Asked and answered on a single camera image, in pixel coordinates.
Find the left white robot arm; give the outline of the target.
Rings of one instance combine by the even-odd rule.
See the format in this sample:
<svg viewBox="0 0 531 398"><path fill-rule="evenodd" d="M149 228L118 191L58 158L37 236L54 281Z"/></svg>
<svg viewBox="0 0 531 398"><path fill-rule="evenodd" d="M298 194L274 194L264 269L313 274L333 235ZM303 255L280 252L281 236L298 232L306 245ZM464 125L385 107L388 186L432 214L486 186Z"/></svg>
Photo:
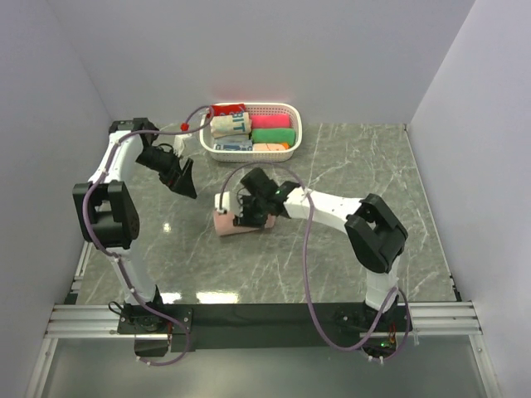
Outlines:
<svg viewBox="0 0 531 398"><path fill-rule="evenodd" d="M197 196L192 159L183 160L166 143L156 144L159 134L147 118L114 121L96 172L72 191L84 239L105 254L124 289L124 304L114 303L110 309L123 325L143 333L167 330L171 323L135 244L140 219L126 182L133 166L139 164L155 171L171 192L192 199Z"/></svg>

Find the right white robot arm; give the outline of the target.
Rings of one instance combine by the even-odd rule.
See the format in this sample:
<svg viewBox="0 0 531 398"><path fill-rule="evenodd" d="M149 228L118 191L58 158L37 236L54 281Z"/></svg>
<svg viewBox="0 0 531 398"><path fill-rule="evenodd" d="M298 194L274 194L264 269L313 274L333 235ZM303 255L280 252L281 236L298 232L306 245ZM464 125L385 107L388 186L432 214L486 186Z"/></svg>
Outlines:
<svg viewBox="0 0 531 398"><path fill-rule="evenodd" d="M408 232L380 196L371 193L356 199L313 191L299 182L279 185L260 167L249 171L241 185L248 194L242 199L237 225L261 228L270 216L281 216L343 232L366 270L366 324L382 331L396 321L397 268Z"/></svg>

